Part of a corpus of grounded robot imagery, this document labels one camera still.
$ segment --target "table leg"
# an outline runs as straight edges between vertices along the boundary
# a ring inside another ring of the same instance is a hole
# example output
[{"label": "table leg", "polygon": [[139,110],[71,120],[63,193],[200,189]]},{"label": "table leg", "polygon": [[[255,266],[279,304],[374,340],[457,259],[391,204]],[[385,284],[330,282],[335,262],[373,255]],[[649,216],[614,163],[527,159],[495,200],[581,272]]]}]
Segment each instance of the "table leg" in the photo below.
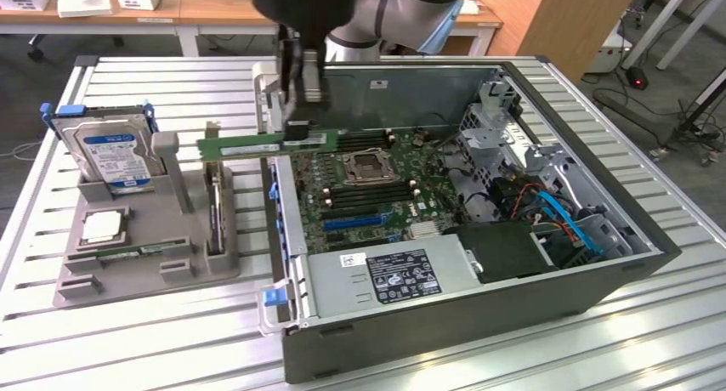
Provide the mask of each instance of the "table leg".
[{"label": "table leg", "polygon": [[474,38],[473,41],[473,47],[469,49],[469,56],[470,57],[482,57],[487,55],[489,50],[489,44],[491,44],[491,38],[495,35],[495,29],[482,28],[479,30],[479,34]]},{"label": "table leg", "polygon": [[199,30],[196,26],[179,26],[176,27],[179,45],[182,46],[182,55],[186,57],[199,57],[200,49],[196,45],[196,36],[199,35]]},{"label": "table leg", "polygon": [[684,0],[670,0],[669,4],[666,4],[665,9],[662,10],[661,14],[658,14],[658,18],[656,19],[654,23],[648,28],[646,34],[640,39],[638,44],[636,44],[636,47],[633,48],[633,51],[628,58],[624,61],[624,69],[629,69],[633,64],[636,64],[636,61],[638,61],[640,56],[646,51],[648,46],[652,44],[656,36],[661,32],[662,27],[669,22],[669,18],[673,15],[674,11],[677,10],[678,6]]},{"label": "table leg", "polygon": [[716,10],[721,7],[724,3],[724,0],[710,0],[708,2],[706,7],[704,10],[701,10],[700,15],[696,16],[696,19],[693,20],[693,23],[689,25],[689,28],[685,29],[684,34],[681,34],[681,37],[678,38],[678,41],[676,44],[673,44],[673,47],[670,47],[669,52],[662,57],[661,62],[658,63],[657,67],[660,70],[665,70],[669,68],[669,64],[673,61],[673,59],[677,57],[678,53],[684,49],[685,45],[692,41],[693,36],[698,32],[700,28],[706,24],[706,21],[713,13],[716,13]]}]

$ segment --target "aluminum extrusion table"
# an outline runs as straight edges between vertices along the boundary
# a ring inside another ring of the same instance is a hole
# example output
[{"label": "aluminum extrusion table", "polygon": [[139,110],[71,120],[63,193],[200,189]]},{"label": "aluminum extrusion table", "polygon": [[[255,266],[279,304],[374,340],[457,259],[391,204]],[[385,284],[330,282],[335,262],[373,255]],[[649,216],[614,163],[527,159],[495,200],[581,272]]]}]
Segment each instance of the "aluminum extrusion table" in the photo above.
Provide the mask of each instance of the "aluminum extrusion table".
[{"label": "aluminum extrusion table", "polygon": [[[257,60],[102,58],[96,66],[74,69],[62,103],[128,105],[148,98],[159,127],[180,132],[183,166],[198,167],[194,141],[207,120],[222,123],[226,136],[257,131],[251,82]],[[271,282],[259,161],[233,163],[243,271],[237,280],[55,310],[51,299],[79,199],[79,171],[50,134],[0,242],[0,265],[8,269],[0,291],[0,387],[349,391],[726,387],[724,232],[553,65],[534,58],[510,60],[682,246],[684,255],[656,275],[624,287],[580,316],[291,386],[283,380],[281,339],[262,337],[257,329],[254,291]],[[525,107],[525,119],[531,114]],[[545,125],[533,130],[541,139],[551,138]]]}]

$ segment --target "robotic arm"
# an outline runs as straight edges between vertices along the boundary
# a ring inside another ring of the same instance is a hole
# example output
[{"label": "robotic arm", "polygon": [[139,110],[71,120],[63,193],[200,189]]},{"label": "robotic arm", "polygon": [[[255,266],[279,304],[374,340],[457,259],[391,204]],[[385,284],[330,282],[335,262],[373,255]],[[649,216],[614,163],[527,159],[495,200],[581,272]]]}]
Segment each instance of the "robotic arm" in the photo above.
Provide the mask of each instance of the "robotic arm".
[{"label": "robotic arm", "polygon": [[330,107],[323,76],[326,37],[349,23],[355,0],[253,0],[278,24],[278,73],[285,102],[285,139],[307,138],[310,117]]}]

